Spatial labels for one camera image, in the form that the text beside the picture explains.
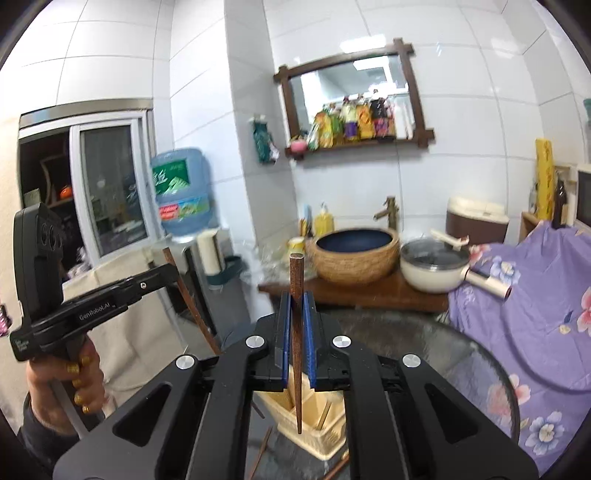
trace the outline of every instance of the black sleeve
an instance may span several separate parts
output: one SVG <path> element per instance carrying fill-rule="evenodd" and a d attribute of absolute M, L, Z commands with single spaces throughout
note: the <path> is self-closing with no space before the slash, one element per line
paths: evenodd
<path fill-rule="evenodd" d="M 78 441 L 78 435 L 62 435 L 45 428 L 34 415 L 28 394 L 24 405 L 24 421 L 18 437 L 48 473 L 53 472 L 59 458 Z"/>

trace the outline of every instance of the wooden mirror frame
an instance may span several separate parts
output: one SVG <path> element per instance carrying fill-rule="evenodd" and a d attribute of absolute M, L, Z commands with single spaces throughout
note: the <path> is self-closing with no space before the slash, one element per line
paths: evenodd
<path fill-rule="evenodd" d="M 413 108 L 413 115 L 415 121 L 415 128 L 413 138 L 410 140 L 396 140 L 391 138 L 364 140 L 356 143 L 345 144 L 347 146 L 361 147 L 368 144 L 377 143 L 395 143 L 395 142 L 412 142 L 416 143 L 419 148 L 427 148 L 429 141 L 435 139 L 435 132 L 432 128 L 425 127 L 425 118 L 423 115 L 423 107 L 421 105 L 421 98 L 418 94 L 417 79 L 414 77 L 413 67 L 410 63 L 410 55 L 414 55 L 413 45 L 411 43 L 404 43 L 402 38 L 395 38 L 393 43 L 386 45 L 383 48 L 374 48 L 372 50 L 356 51 L 353 53 L 339 53 L 330 57 L 325 57 L 320 60 L 303 63 L 293 68 L 288 68 L 287 65 L 279 67 L 279 71 L 273 75 L 275 83 L 281 85 L 283 92 L 283 99 L 285 102 L 285 112 L 287 114 L 287 124 L 290 130 L 290 138 L 294 138 L 300 134 L 300 121 L 298 119 L 296 103 L 294 100 L 293 90 L 291 88 L 290 79 L 299 77 L 305 73 L 315 72 L 317 70 L 326 69 L 335 65 L 343 63 L 351 63 L 357 60 L 370 59 L 374 57 L 398 55 L 402 65 L 402 72 L 408 83 L 408 95 L 410 97 L 411 107 Z M 330 148 L 319 148 L 315 151 L 327 151 Z M 293 156 L 289 148 L 286 149 L 288 156 Z"/>

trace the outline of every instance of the paper towel roll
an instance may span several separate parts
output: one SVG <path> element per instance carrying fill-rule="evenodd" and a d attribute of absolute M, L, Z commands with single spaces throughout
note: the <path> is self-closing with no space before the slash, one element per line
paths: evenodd
<path fill-rule="evenodd" d="M 218 228 L 212 228 L 197 235 L 197 247 L 206 275 L 217 275 L 225 268 L 223 255 L 217 243 L 218 231 Z"/>

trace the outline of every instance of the silver screw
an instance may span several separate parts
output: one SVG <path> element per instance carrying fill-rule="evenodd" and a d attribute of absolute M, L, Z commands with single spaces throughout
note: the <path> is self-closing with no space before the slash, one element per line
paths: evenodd
<path fill-rule="evenodd" d="M 259 348 L 265 344 L 265 339 L 258 335 L 252 335 L 246 339 L 246 345 L 250 348 Z"/>
<path fill-rule="evenodd" d="M 407 353 L 402 357 L 402 363 L 409 368 L 415 368 L 421 364 L 421 359 L 414 353 Z"/>
<path fill-rule="evenodd" d="M 333 345 L 337 348 L 347 348 L 351 345 L 351 339 L 346 335 L 337 335 L 333 338 Z"/>
<path fill-rule="evenodd" d="M 186 370 L 195 365 L 195 359 L 191 355 L 183 355 L 177 358 L 176 364 L 181 370 Z"/>

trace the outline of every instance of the sink basin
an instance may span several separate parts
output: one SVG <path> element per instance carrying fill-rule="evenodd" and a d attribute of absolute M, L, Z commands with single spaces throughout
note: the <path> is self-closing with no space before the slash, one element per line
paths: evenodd
<path fill-rule="evenodd" d="M 350 228 L 316 239 L 310 252 L 321 278 L 355 285 L 388 275 L 398 259 L 399 245 L 393 230 Z"/>

